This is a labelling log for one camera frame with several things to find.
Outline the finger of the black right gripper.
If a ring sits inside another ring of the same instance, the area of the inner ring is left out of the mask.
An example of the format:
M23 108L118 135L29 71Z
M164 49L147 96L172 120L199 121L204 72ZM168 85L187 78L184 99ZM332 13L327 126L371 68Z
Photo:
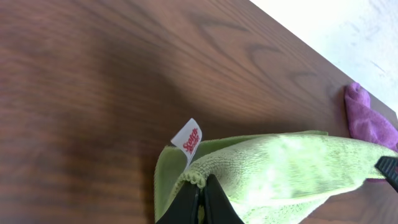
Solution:
M386 178L389 185L398 192L397 158L382 156L375 168Z

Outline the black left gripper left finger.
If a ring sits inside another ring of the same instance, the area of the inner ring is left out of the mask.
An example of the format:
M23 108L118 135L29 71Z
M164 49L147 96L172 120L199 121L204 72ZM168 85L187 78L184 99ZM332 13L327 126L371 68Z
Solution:
M156 224L198 224L200 189L185 182Z

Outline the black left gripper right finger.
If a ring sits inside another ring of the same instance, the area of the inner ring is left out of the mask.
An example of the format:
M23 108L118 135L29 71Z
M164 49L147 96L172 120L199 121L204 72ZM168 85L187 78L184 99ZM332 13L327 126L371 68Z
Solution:
M244 224L213 174L207 178L204 188L204 209L205 224Z

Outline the green microfibre cloth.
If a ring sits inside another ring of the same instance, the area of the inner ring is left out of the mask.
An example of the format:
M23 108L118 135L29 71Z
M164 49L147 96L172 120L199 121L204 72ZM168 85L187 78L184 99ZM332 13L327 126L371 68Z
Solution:
M205 141L194 119L165 147L154 172L154 218L183 184L200 189L214 175L245 223L299 223L330 197L381 179L376 162L397 153L323 131L257 134Z

